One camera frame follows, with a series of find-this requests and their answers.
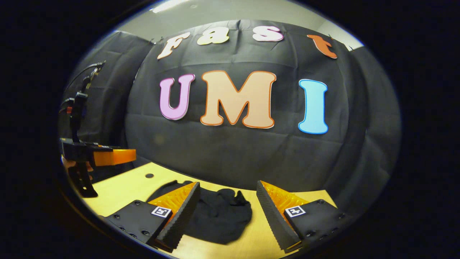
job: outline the blue letter i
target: blue letter i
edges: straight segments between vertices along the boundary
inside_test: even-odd
[[[302,79],[299,86],[305,90],[305,117],[299,130],[309,134],[324,134],[328,126],[324,122],[324,92],[327,85],[322,82]]]

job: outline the yellow table surface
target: yellow table surface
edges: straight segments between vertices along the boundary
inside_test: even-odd
[[[84,198],[87,205],[97,214],[104,217],[116,212],[133,200],[147,199],[163,184],[177,180],[178,182],[200,182],[202,188],[218,191],[230,188],[198,180],[160,165],[149,163],[115,177],[94,184],[97,198]],[[227,245],[215,244],[191,236],[183,235],[180,243],[172,253],[160,250],[180,259],[278,259],[288,254],[284,253],[275,236],[271,232],[262,207],[256,196],[256,191],[230,188],[235,193],[240,190],[244,198],[251,203],[252,219],[243,231],[241,237]],[[325,190],[294,193],[307,201],[323,199],[336,207],[334,201]]]

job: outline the black fabric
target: black fabric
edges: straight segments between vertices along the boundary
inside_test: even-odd
[[[82,141],[101,145],[127,147],[124,119],[132,83],[139,67],[153,44],[135,35],[114,31],[95,44],[78,63],[69,80],[85,67],[103,62],[104,67],[85,91],[88,94],[86,116],[81,122],[78,136]],[[74,98],[81,89],[84,77],[93,69],[81,74],[63,93],[62,100]],[[59,114],[58,133],[60,137],[71,137],[69,115]],[[92,173],[93,183],[134,168],[132,163],[97,167]]]
[[[169,182],[156,190],[146,201],[151,201],[170,191],[192,183],[177,180]],[[251,204],[241,191],[236,196],[232,189],[217,192],[200,189],[200,200],[184,234],[218,244],[237,240],[246,225],[251,221]]]
[[[278,42],[252,38],[256,26],[276,26],[284,34]],[[200,46],[202,32],[211,27],[230,29],[222,44]],[[172,54],[157,60],[168,38],[190,32]],[[308,34],[331,43],[337,59],[317,50]],[[255,190],[258,180],[290,192],[327,190],[339,208],[363,213],[390,177],[399,149],[401,123],[391,82],[375,60],[361,51],[310,29],[260,20],[205,24],[178,32],[157,43],[141,65],[130,92],[126,139],[145,160],[210,182]],[[224,70],[240,89],[253,71],[269,71],[277,79],[271,90],[270,129],[242,124],[247,107],[235,125],[205,126],[204,72]],[[171,107],[179,102],[179,76],[192,73],[187,114],[177,121],[160,111],[161,80],[173,77]],[[300,79],[325,83],[325,122],[328,132],[301,132],[305,94]]]

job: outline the letter m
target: letter m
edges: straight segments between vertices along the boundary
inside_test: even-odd
[[[275,125],[270,117],[271,85],[276,75],[266,71],[252,72],[238,91],[225,71],[209,71],[201,78],[207,83],[206,111],[200,121],[218,126],[224,122],[219,103],[231,125],[236,124],[247,104],[243,124],[249,128],[268,129]]]

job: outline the pink letter u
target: pink letter u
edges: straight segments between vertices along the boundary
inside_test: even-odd
[[[189,108],[190,84],[195,80],[195,75],[187,74],[179,77],[180,98],[179,105],[172,108],[169,105],[171,86],[174,84],[174,78],[167,78],[160,82],[160,110],[163,116],[170,120],[182,119]]]

